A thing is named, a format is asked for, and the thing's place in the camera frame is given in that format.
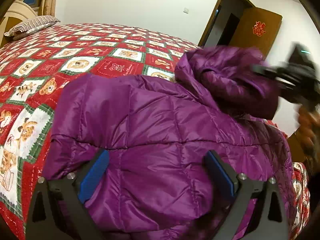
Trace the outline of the right hand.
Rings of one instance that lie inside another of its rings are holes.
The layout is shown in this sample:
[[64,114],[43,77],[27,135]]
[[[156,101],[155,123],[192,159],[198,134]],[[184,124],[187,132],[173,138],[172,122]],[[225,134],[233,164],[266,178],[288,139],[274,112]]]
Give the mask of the right hand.
[[311,156],[315,149],[316,130],[319,129],[319,113],[317,111],[311,113],[304,106],[300,106],[298,124],[299,128],[296,131],[296,137],[304,154]]

